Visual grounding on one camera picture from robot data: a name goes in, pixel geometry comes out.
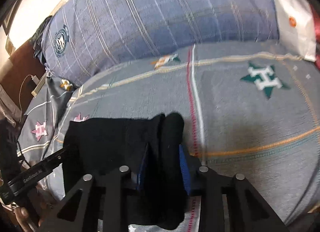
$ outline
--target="red stripe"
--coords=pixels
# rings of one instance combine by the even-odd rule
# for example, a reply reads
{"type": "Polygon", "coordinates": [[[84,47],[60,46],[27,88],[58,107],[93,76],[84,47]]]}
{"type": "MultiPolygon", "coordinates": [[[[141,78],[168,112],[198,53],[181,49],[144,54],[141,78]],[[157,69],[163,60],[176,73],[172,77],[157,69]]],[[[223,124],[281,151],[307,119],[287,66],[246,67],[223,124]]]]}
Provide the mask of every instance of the red stripe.
{"type": "MultiPolygon", "coordinates": [[[[193,95],[192,95],[192,90],[190,85],[190,58],[191,58],[191,48],[188,51],[187,86],[188,86],[188,96],[189,96],[189,103],[190,103],[190,115],[192,120],[193,150],[194,150],[195,156],[198,156],[199,152],[198,152],[198,145],[197,145],[197,120],[196,120],[194,100],[193,100],[193,95]]],[[[190,216],[187,232],[192,231],[195,212],[196,212],[196,199],[193,199],[192,207],[191,207],[191,216],[190,216]]]]}

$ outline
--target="green star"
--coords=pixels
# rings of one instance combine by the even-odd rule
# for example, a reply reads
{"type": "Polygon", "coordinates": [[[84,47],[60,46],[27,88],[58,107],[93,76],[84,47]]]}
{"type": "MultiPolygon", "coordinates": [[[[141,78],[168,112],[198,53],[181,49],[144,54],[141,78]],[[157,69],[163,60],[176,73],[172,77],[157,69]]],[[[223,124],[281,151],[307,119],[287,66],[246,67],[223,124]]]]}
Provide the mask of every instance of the green star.
{"type": "Polygon", "coordinates": [[[256,84],[258,90],[263,90],[266,97],[270,99],[273,88],[290,89],[290,87],[280,80],[275,73],[275,66],[260,67],[249,62],[249,74],[240,80],[256,84]]]}

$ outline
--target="white star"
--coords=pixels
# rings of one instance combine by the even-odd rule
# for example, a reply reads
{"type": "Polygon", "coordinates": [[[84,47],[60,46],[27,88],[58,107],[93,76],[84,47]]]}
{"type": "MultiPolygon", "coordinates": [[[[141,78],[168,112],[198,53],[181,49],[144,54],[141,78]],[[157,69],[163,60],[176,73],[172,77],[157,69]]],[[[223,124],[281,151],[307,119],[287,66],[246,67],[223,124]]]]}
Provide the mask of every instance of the white star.
{"type": "Polygon", "coordinates": [[[134,228],[132,225],[129,226],[129,231],[130,232],[134,232],[136,230],[136,228],[134,228]]]}

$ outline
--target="finger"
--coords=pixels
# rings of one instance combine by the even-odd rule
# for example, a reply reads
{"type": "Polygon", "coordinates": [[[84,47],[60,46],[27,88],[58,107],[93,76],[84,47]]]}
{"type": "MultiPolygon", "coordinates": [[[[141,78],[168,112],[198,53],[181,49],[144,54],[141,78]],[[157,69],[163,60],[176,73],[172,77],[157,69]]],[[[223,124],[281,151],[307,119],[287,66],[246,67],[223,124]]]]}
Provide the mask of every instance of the finger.
{"type": "Polygon", "coordinates": [[[28,225],[29,213],[25,208],[16,208],[14,210],[16,219],[24,232],[33,232],[30,226],[28,225]]]}

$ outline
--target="brown wooden headboard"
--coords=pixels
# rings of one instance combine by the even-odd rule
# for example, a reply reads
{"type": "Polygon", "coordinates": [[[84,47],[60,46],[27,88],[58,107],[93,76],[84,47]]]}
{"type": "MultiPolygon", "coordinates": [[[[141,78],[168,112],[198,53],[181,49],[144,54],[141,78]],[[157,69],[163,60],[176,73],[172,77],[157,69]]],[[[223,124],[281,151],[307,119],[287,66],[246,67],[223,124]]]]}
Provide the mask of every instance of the brown wooden headboard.
{"type": "MultiPolygon", "coordinates": [[[[19,47],[0,69],[0,85],[3,87],[12,101],[19,106],[19,91],[24,78],[28,75],[36,75],[38,79],[45,73],[45,67],[38,59],[33,58],[33,46],[26,41],[19,47]]],[[[33,88],[28,85],[31,77],[28,77],[21,90],[21,107],[25,112],[33,96],[33,88]]]]}

